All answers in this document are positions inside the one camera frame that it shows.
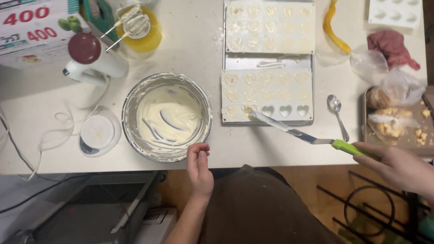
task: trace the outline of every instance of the table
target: table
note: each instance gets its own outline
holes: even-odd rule
[[[323,17],[329,0],[316,1],[316,45],[326,44],[322,31]],[[338,1],[332,21],[336,35],[355,50],[367,49],[366,36],[376,26],[367,24],[368,1]],[[231,126],[221,121],[220,72],[222,70],[223,1],[161,0],[153,10],[163,28],[160,46],[151,54],[131,54],[121,46],[118,53],[126,57],[130,71],[126,78],[113,79],[101,106],[121,119],[122,105],[130,89],[141,79],[161,72],[182,73],[197,82],[207,93],[213,108],[214,124],[207,143],[211,151],[210,168],[291,165],[338,165],[355,163],[351,156],[330,145],[310,145],[281,131],[266,126]],[[419,29],[398,29],[405,35],[405,45],[421,65],[418,78],[427,77],[424,25]],[[11,133],[30,163],[38,159],[37,145],[42,135],[66,126],[54,118],[67,112],[69,105],[76,120],[84,118],[89,107],[101,95],[101,88],[77,83],[64,77],[67,60],[23,71],[0,68],[0,109],[6,116]],[[360,95],[369,84],[350,69],[349,61],[325,67],[315,58],[315,121],[300,130],[318,138],[341,139],[338,121],[326,104],[329,94],[342,102],[342,120],[350,142],[361,134]],[[185,161],[162,164],[149,161],[136,153],[125,136],[107,154],[88,158],[78,148],[80,124],[74,136],[56,148],[44,151],[38,173],[72,173],[102,171],[168,170],[186,167]],[[0,174],[28,174],[30,170],[19,159],[8,140],[0,145]]]

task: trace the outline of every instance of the white cable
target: white cable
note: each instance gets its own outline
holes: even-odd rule
[[[0,139],[0,144],[1,142],[7,137],[7,135],[9,134],[9,124],[7,123],[6,118],[0,113],[0,118],[2,118],[2,120],[4,121],[5,125],[6,125],[6,133],[3,135],[3,137]]]
[[[54,149],[54,148],[57,148],[57,147],[59,147],[59,146],[61,146],[63,143],[65,143],[69,138],[70,138],[70,136],[72,135],[72,133],[73,133],[73,131],[74,131],[74,128],[75,128],[75,125],[76,124],[78,124],[78,123],[81,123],[81,122],[83,122],[83,121],[85,121],[85,120],[87,120],[94,112],[95,112],[95,110],[98,108],[98,106],[99,106],[99,104],[100,104],[100,102],[101,102],[101,100],[103,99],[103,97],[105,96],[105,94],[107,93],[107,90],[109,89],[108,87],[109,87],[109,85],[110,85],[110,79],[109,79],[109,77],[108,76],[105,76],[104,75],[104,77],[105,77],[105,90],[104,90],[104,93],[102,94],[102,96],[99,98],[99,100],[98,100],[98,102],[96,103],[96,106],[95,106],[95,108],[92,110],[92,112],[90,112],[89,113],[89,115],[87,115],[84,119],[81,119],[81,120],[79,120],[79,121],[74,121],[74,118],[72,117],[72,115],[71,114],[67,114],[67,113],[64,113],[64,112],[59,112],[59,113],[56,113],[55,115],[54,115],[54,117],[57,119],[57,120],[59,120],[60,122],[62,122],[62,123],[65,123],[65,124],[68,124],[68,125],[71,125],[71,128],[70,129],[66,129],[66,130],[63,130],[63,129],[61,129],[61,130],[49,130],[49,131],[46,131],[45,133],[44,133],[44,135],[42,136],[42,139],[41,139],[41,142],[38,144],[38,152],[39,152],[39,155],[38,155],[38,163],[36,164],[36,167],[34,168],[30,163],[29,163],[29,161],[24,157],[24,155],[21,153],[21,151],[20,151],[20,154],[22,155],[22,157],[23,157],[23,159],[26,161],[26,163],[28,164],[28,165],[30,165],[31,167],[32,167],[32,174],[30,175],[30,177],[29,178],[23,178],[23,177],[20,177],[20,178],[22,178],[23,180],[26,180],[26,181],[29,181],[29,180],[31,180],[32,178],[33,178],[33,176],[38,172],[38,169],[39,169],[39,166],[41,165],[41,158],[42,158],[42,152],[43,151],[47,151],[47,150],[51,150],[51,149]],[[66,116],[66,119],[64,119],[64,120],[62,120],[62,119],[59,119],[58,118],[58,115],[65,115]],[[0,114],[0,116],[3,118],[3,120],[5,121],[5,123],[8,125],[8,131],[9,131],[9,124],[6,122],[6,119]],[[66,138],[63,142],[61,142],[61,143],[59,143],[58,145],[56,145],[56,146],[53,146],[53,147],[49,147],[49,148],[42,148],[42,145],[44,144],[44,143],[47,143],[47,142],[51,142],[51,141],[54,141],[54,140],[47,140],[47,141],[45,141],[44,140],[44,138],[49,134],[49,133],[51,133],[51,132],[59,132],[59,131],[67,131],[67,134],[66,135],[64,135],[63,137],[61,137],[61,138],[59,138],[59,139],[63,139],[63,138]]]

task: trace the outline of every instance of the hand mixer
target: hand mixer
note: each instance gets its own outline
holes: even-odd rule
[[[119,16],[120,13],[129,7],[132,8],[123,14],[122,16]],[[119,20],[115,23],[115,25],[109,29],[104,35],[100,37],[103,38],[107,34],[109,34],[112,30],[114,30],[116,27],[118,27],[121,24],[124,24],[124,31],[125,34],[121,36],[113,45],[111,45],[106,51],[109,51],[112,47],[114,47],[116,44],[118,44],[122,39],[129,36],[133,39],[139,39],[144,36],[146,36],[149,33],[149,30],[151,29],[151,21],[149,17],[146,14],[143,14],[140,4],[135,3],[132,5],[129,5],[125,8],[120,8],[116,11],[116,14],[119,17]]]
[[[119,16],[127,8],[131,9]],[[150,20],[146,14],[142,13],[138,3],[118,9],[116,13],[119,16],[119,21],[99,39],[106,36],[120,24],[124,25],[125,34],[109,48],[106,48],[98,38],[90,33],[78,33],[73,36],[68,43],[68,51],[73,60],[63,70],[65,76],[69,76],[76,81],[104,86],[105,79],[103,76],[91,75],[84,71],[93,69],[114,78],[121,78],[128,72],[128,64],[125,60],[115,52],[109,52],[109,50],[127,36],[135,39],[146,36],[151,28]]]

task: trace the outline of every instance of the yellow container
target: yellow container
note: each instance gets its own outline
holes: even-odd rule
[[[161,39],[163,37],[163,31],[161,30],[161,26],[158,24],[155,14],[149,8],[146,8],[144,6],[140,7],[142,12],[149,17],[149,20],[151,22],[151,28],[149,30],[149,33],[145,37],[140,39],[133,39],[127,36],[122,39],[122,41],[138,53],[147,53],[156,49],[157,46],[160,45]],[[124,11],[121,12],[120,16],[124,15],[131,8],[132,6],[124,9]],[[123,24],[116,27],[116,33],[119,37],[125,34]]]

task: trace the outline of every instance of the red cloth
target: red cloth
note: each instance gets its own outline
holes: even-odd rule
[[[368,36],[368,49],[381,52],[387,60],[389,70],[394,65],[408,64],[415,70],[421,66],[410,57],[404,46],[404,36],[398,31],[382,30]]]

